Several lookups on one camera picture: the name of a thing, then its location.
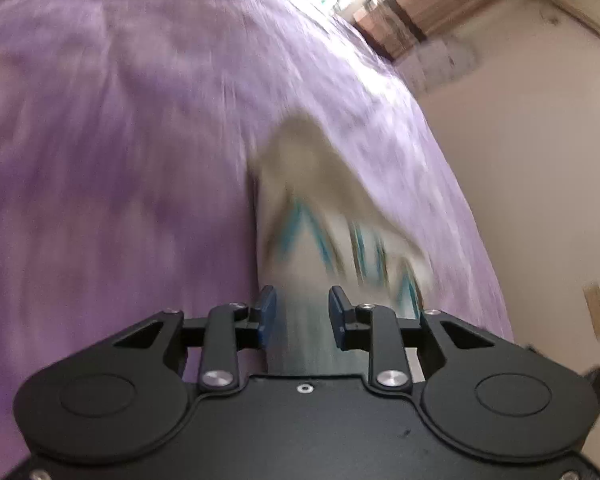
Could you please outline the white Nevada sweatshirt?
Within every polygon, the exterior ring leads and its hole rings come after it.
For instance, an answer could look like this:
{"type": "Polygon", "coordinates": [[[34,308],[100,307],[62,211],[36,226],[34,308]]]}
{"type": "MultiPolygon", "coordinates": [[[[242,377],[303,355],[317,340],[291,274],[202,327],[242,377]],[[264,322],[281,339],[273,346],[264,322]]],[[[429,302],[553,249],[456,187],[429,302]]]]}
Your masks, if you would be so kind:
{"type": "Polygon", "coordinates": [[[258,279],[276,290],[266,350],[276,375],[365,374],[361,350],[337,348],[328,293],[418,318],[432,286],[429,257],[389,221],[306,114],[284,119],[250,164],[256,185],[258,279]]]}

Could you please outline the brown striped curtain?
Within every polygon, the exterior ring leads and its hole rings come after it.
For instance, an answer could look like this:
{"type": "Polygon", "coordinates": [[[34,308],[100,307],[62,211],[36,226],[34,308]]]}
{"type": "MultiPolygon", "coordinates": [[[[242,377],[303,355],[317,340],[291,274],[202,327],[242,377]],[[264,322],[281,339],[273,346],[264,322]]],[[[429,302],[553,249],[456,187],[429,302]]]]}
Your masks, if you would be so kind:
{"type": "Polygon", "coordinates": [[[393,62],[418,44],[452,32],[498,0],[380,0],[355,12],[352,26],[393,62]]]}

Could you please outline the wall switch plate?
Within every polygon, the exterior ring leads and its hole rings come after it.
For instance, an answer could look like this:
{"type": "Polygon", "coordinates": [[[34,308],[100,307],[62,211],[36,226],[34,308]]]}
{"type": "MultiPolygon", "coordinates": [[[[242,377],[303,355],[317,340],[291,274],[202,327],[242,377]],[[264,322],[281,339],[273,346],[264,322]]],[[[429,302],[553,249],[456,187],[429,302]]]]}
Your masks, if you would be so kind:
{"type": "Polygon", "coordinates": [[[588,306],[595,337],[600,339],[600,285],[597,283],[586,285],[583,295],[588,306]]]}

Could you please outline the purple bedspread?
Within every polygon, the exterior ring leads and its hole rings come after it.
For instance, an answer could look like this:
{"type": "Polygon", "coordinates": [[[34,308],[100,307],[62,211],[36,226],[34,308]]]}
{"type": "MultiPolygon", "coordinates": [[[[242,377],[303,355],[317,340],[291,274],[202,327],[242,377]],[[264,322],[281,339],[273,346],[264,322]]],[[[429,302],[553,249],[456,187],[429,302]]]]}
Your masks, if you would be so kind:
{"type": "Polygon", "coordinates": [[[474,217],[410,90],[309,0],[0,0],[0,477],[47,364],[257,290],[247,164],[306,112],[422,248],[424,295],[503,338],[474,217]]]}

